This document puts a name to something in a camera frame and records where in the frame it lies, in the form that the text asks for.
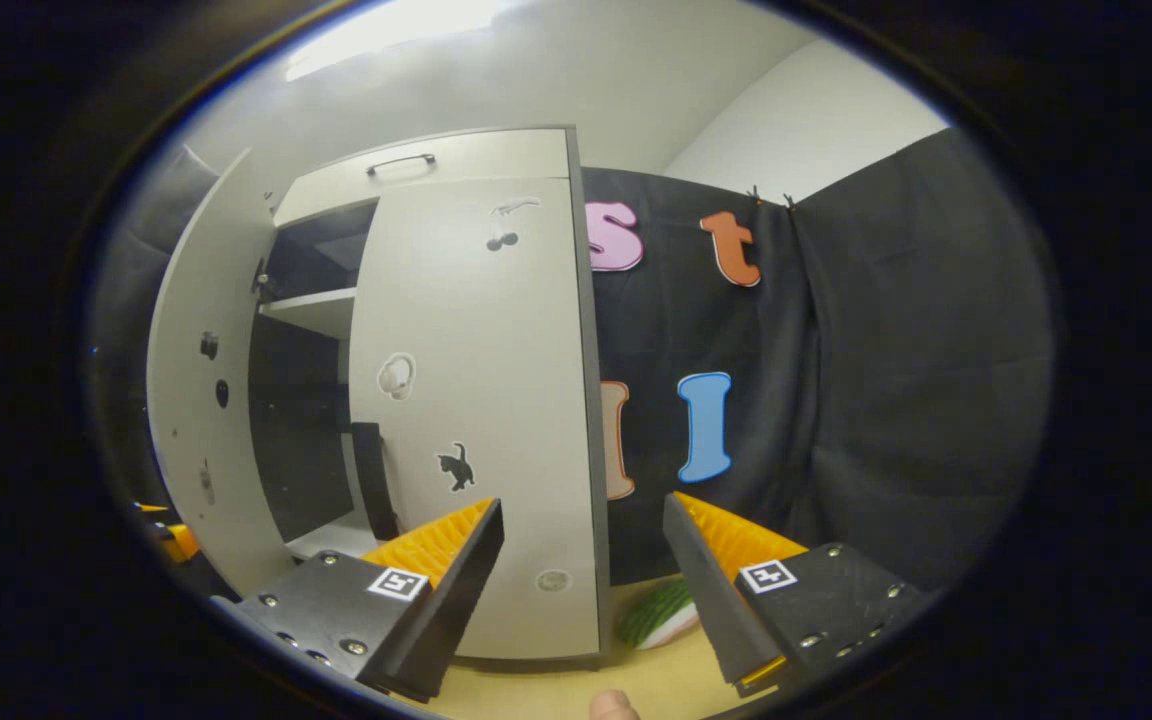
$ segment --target open cabinet door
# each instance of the open cabinet door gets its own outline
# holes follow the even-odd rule
[[[568,179],[394,188],[362,255],[349,415],[379,424],[399,520],[502,503],[503,547],[461,655],[602,650],[598,365],[591,376],[577,260],[589,250],[573,219]]]
[[[147,415],[159,468],[180,518],[241,596],[291,569],[256,470],[247,396],[256,266],[273,245],[244,151],[189,220],[150,325]]]

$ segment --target blue letter i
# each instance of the blue letter i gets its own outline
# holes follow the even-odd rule
[[[732,468],[723,452],[723,404],[732,388],[727,373],[699,373],[679,381],[679,396],[687,401],[687,464],[679,479],[699,483]]]

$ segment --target drawer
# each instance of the drawer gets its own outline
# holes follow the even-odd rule
[[[420,156],[433,156],[434,161]],[[369,168],[376,172],[367,173]],[[566,177],[567,131],[562,128],[434,137],[362,152],[296,179],[274,214],[274,225],[285,227],[371,200],[394,187],[462,179]]]

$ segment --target cabinet door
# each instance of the cabinet door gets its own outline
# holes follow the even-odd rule
[[[349,410],[380,425],[406,529],[502,500],[503,547],[461,655],[600,650],[584,359],[567,179],[381,196],[353,311]]]
[[[426,156],[433,161],[426,162]],[[410,184],[463,179],[566,179],[568,169],[564,129],[499,129],[426,137],[367,150],[303,174],[288,188],[274,223],[285,227],[305,222]]]
[[[150,324],[147,415],[164,482],[207,560],[243,596],[291,569],[256,471],[247,401],[252,281],[273,245],[243,152],[180,236]],[[213,359],[200,351],[205,333]]]

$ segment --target cat sticker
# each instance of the cat sticker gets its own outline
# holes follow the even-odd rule
[[[453,442],[452,445],[461,448],[460,456],[439,455],[438,469],[452,475],[452,479],[456,480],[452,484],[452,492],[462,492],[467,484],[468,486],[472,486],[472,484],[477,483],[473,482],[473,468],[465,461],[465,446],[461,442]]]
[[[411,355],[406,353],[394,353],[385,364],[380,366],[380,372],[376,373],[376,386],[380,392],[388,395],[391,400],[407,400],[412,392],[412,379],[416,374],[416,364]]]

